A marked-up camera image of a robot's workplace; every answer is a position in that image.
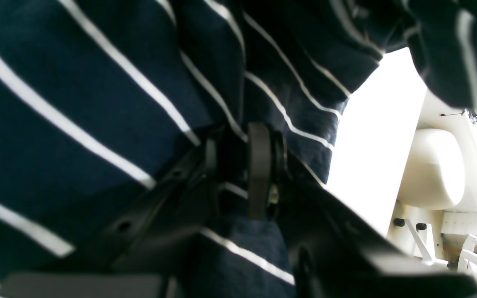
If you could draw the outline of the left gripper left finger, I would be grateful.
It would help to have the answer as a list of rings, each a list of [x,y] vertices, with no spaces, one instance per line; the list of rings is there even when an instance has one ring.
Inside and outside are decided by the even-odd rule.
[[[0,297],[183,298],[197,237],[220,216],[218,149],[219,137],[208,137],[85,245],[7,276]]]

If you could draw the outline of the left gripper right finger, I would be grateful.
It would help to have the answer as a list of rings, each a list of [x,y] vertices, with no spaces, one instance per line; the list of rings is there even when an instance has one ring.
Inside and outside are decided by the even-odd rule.
[[[248,125],[249,217],[277,224],[299,298],[477,298],[470,276],[407,256],[324,190],[280,132]]]

